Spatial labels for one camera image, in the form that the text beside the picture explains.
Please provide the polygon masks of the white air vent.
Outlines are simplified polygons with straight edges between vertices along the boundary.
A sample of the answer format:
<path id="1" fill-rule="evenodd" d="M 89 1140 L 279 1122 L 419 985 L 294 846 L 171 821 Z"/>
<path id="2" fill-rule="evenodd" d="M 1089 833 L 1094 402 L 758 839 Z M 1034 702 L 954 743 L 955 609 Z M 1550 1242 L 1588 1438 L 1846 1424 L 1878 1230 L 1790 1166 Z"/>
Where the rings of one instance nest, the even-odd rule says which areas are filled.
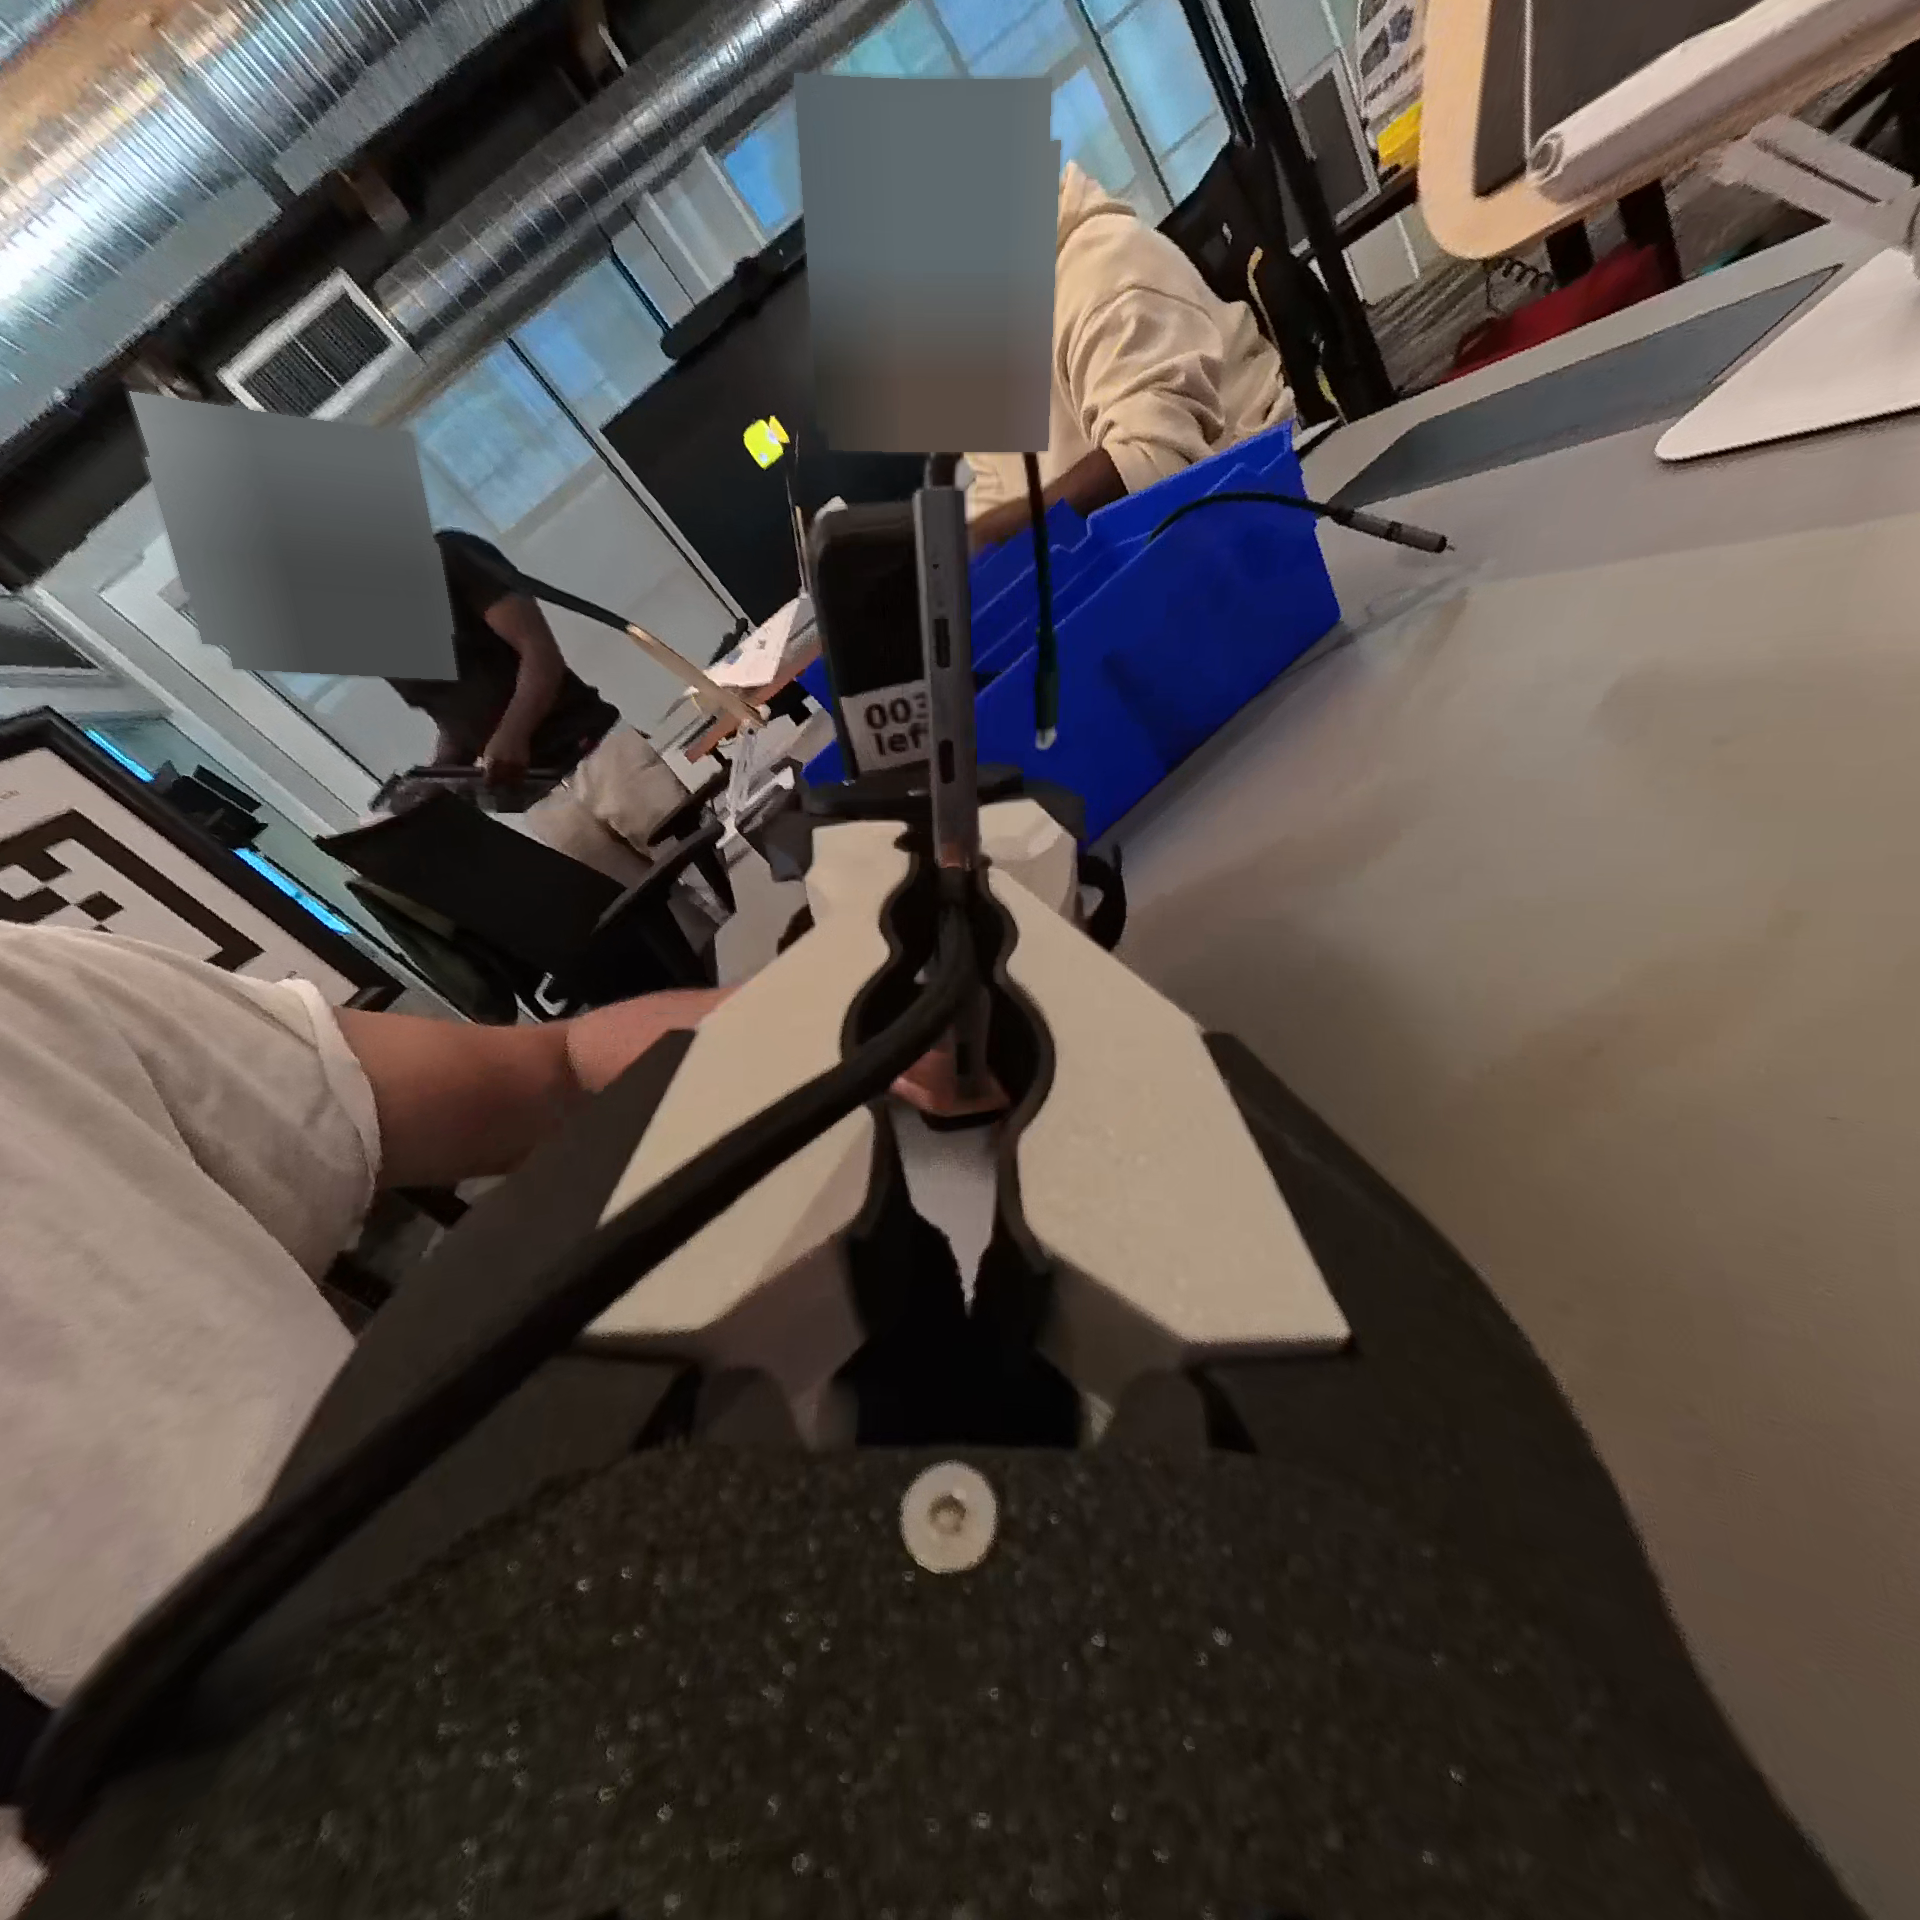
<path id="1" fill-rule="evenodd" d="M 227 396 L 267 415 L 336 417 L 416 360 L 415 348 L 348 271 L 331 271 L 230 359 Z"/>

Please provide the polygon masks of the framed marker sign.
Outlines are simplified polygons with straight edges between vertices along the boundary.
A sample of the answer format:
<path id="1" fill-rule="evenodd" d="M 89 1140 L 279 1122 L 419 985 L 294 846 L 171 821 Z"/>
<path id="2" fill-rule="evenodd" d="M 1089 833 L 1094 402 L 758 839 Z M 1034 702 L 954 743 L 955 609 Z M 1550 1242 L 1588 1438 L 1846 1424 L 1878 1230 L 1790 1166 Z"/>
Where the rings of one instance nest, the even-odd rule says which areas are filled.
<path id="1" fill-rule="evenodd" d="M 3 921 L 96 929 L 388 1009 L 407 978 L 270 858 L 232 849 L 59 712 L 3 725 Z"/>

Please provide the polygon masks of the white printed carton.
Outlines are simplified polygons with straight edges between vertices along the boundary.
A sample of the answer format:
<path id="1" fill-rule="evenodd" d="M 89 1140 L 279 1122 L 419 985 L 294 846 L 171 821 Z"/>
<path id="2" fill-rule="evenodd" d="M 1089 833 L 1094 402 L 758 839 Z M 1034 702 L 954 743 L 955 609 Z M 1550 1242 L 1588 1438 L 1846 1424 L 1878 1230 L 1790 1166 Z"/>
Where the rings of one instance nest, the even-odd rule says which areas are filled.
<path id="1" fill-rule="evenodd" d="M 1351 62 L 1361 116 L 1384 128 L 1425 94 L 1426 1 L 1359 1 Z"/>

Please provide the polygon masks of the white tablet stand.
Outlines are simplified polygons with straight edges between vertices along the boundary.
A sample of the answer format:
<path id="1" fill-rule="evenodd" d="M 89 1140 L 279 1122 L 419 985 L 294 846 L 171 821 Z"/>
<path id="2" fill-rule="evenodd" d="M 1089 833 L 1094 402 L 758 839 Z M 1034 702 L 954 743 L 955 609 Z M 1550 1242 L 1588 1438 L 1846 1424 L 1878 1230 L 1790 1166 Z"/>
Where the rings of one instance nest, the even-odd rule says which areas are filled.
<path id="1" fill-rule="evenodd" d="M 1522 6 L 1521 142 L 1528 182 L 1568 206 L 1680 149 L 1746 184 L 1868 237 L 1878 253 L 1658 441 L 1662 464 L 1803 441 L 1919 406 L 1916 176 L 1790 114 L 1840 54 L 1859 54 L 1916 5 L 1763 1 L 1673 48 L 1630 54 L 1587 102 L 1542 105 L 1539 5 Z"/>
<path id="2" fill-rule="evenodd" d="M 816 754 L 814 708 L 801 718 L 790 712 L 769 718 L 758 732 L 740 732 L 727 748 L 727 790 L 716 805 L 727 837 L 751 841 L 761 822 L 791 797 L 801 770 Z"/>

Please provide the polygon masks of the black office chair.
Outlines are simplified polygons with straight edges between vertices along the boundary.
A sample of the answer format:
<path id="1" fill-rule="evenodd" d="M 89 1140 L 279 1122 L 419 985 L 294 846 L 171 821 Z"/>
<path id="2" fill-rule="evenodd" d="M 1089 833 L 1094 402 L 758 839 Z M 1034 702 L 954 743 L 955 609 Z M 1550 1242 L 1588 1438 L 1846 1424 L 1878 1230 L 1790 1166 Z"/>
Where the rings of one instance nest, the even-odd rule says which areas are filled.
<path id="1" fill-rule="evenodd" d="M 706 790 L 689 797 L 636 882 L 455 797 L 328 833 L 319 849 L 348 869 L 354 900 L 433 992 L 478 1024 L 516 1024 L 714 985 L 716 935 L 689 929 L 676 900 L 696 871 L 734 910 L 723 830 Z"/>

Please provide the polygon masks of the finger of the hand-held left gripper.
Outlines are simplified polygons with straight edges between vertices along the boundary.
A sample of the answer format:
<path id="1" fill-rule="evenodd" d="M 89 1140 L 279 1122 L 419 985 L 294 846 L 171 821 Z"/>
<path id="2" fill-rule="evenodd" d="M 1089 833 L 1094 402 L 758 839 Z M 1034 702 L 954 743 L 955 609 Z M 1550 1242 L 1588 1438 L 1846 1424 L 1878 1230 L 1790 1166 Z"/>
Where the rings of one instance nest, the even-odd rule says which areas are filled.
<path id="1" fill-rule="evenodd" d="M 884 964 L 897 951 L 889 913 L 915 864 L 902 821 L 819 822 L 804 876 L 809 928 L 791 952 L 809 964 Z"/>
<path id="2" fill-rule="evenodd" d="M 995 800 L 978 813 L 978 848 L 1064 921 L 1082 919 L 1080 844 L 1038 800 Z"/>

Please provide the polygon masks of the person's left hand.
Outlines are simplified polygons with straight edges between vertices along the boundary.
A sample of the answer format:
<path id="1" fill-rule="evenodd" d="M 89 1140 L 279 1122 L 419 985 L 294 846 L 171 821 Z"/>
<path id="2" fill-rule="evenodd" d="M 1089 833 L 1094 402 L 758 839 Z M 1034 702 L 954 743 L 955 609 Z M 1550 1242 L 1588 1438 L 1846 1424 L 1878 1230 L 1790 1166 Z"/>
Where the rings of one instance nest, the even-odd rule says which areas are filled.
<path id="1" fill-rule="evenodd" d="M 963 1064 L 955 1046 L 936 1046 L 902 1072 L 892 1100 L 938 1132 L 992 1124 L 1011 1103 L 995 1072 Z"/>

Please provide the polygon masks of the red container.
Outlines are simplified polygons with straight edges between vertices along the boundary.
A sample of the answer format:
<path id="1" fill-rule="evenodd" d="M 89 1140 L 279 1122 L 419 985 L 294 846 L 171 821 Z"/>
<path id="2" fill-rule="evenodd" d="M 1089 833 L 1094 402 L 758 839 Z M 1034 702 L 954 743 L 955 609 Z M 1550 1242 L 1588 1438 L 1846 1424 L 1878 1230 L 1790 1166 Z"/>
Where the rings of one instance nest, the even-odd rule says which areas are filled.
<path id="1" fill-rule="evenodd" d="M 1600 256 L 1570 285 L 1473 327 L 1456 344 L 1450 374 L 1463 376 L 1489 367 L 1652 298 L 1679 282 L 1667 268 L 1670 260 L 1659 248 L 1623 245 Z"/>

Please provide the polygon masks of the white shirt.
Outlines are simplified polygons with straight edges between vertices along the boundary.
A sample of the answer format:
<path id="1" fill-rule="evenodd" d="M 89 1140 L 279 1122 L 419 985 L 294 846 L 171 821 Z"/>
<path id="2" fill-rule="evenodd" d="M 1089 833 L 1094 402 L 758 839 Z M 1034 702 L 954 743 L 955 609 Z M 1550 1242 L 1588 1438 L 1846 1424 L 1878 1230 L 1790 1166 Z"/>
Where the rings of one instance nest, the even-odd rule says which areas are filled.
<path id="1" fill-rule="evenodd" d="M 3 1642 L 58 1705 L 256 1510 L 345 1364 L 320 1272 L 379 1170 L 315 990 L 3 941 Z"/>

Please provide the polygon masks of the grey desk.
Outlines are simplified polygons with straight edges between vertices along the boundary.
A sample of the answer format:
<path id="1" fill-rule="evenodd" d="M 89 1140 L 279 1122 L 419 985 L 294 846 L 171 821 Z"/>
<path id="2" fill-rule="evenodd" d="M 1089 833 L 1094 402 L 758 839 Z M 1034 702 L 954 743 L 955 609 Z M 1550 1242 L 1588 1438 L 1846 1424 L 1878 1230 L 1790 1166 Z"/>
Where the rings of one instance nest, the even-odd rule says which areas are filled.
<path id="1" fill-rule="evenodd" d="M 1808 230 L 1340 426 L 1750 295 Z M 1491 1282 L 1689 1650 L 1873 1916 L 1916 1916 L 1916 417 L 1667 465 L 1667 420 L 1379 500 L 1343 629 L 1119 830 L 1122 956 Z"/>

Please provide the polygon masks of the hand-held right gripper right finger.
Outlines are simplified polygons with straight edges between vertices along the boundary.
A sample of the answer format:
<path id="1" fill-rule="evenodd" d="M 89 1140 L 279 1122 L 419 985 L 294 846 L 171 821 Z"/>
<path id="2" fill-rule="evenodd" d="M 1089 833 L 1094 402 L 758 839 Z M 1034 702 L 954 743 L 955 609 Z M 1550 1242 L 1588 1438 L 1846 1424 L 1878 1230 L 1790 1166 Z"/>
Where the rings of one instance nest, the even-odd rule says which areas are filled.
<path id="1" fill-rule="evenodd" d="M 1011 1101 L 972 1305 L 995 1421 L 1087 1444 L 1146 1380 L 1344 1352 L 1348 1317 L 1203 1028 L 1002 869 L 977 928 Z"/>

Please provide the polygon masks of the person's left forearm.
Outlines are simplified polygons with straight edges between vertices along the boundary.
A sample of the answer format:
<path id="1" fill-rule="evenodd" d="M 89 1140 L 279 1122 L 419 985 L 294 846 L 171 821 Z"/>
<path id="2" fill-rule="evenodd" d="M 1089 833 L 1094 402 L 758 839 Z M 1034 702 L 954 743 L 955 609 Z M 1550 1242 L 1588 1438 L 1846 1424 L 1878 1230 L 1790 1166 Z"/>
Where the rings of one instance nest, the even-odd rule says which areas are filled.
<path id="1" fill-rule="evenodd" d="M 375 1101 L 379 1185 L 454 1188 L 514 1172 L 584 1101 L 730 996 L 732 988 L 652 992 L 516 1025 L 338 1012 Z"/>

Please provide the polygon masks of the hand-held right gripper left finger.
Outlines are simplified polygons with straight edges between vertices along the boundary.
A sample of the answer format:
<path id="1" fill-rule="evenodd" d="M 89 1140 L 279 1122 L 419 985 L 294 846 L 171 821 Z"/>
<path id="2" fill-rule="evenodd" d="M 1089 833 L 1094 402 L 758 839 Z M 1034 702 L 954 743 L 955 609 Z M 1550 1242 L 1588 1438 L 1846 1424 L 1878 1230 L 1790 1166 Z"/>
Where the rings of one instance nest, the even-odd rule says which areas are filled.
<path id="1" fill-rule="evenodd" d="M 858 1432 L 848 1242 L 884 1190 L 879 1105 L 974 988 L 974 900 L 939 877 L 895 900 L 884 964 L 791 943 L 702 1021 L 603 1208 L 632 1277 L 584 1327 L 587 1356 L 754 1375 L 801 1438 Z"/>

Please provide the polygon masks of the grey USB hub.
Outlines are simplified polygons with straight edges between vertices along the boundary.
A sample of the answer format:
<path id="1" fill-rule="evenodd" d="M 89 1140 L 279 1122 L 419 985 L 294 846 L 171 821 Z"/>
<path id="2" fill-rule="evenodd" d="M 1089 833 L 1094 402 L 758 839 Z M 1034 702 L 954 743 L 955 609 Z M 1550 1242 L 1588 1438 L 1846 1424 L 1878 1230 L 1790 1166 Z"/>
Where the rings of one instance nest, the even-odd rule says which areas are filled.
<path id="1" fill-rule="evenodd" d="M 970 524 L 963 457 L 930 453 L 912 497 L 920 629 L 928 685 L 928 830 L 945 900 L 972 902 L 985 866 L 977 793 Z"/>

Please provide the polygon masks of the blue storage bin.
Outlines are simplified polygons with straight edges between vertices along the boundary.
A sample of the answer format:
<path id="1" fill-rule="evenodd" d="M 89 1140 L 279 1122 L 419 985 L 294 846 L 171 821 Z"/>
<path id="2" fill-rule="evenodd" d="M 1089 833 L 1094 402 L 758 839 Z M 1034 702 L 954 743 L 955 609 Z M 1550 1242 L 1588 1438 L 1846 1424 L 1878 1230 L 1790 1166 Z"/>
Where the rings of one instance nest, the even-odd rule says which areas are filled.
<path id="1" fill-rule="evenodd" d="M 1291 422 L 1080 519 L 1048 513 L 1058 726 L 1035 744 L 1028 537 L 970 565 L 977 750 L 1035 750 L 1107 837 L 1340 621 Z"/>

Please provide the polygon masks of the silver ventilation duct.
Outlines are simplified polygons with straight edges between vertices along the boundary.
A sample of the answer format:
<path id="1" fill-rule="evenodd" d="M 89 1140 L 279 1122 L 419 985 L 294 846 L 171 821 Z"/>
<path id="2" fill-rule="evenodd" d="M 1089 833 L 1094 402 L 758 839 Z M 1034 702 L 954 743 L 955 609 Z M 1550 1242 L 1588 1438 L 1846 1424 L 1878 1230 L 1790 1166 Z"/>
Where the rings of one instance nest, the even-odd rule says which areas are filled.
<path id="1" fill-rule="evenodd" d="M 6 58 L 6 310 L 35 329 L 227 197 L 299 197 L 536 6 L 59 6 Z"/>
<path id="2" fill-rule="evenodd" d="M 375 281 L 416 352 L 561 276 L 639 197 L 730 138 L 892 13 L 889 1 L 711 5 Z"/>

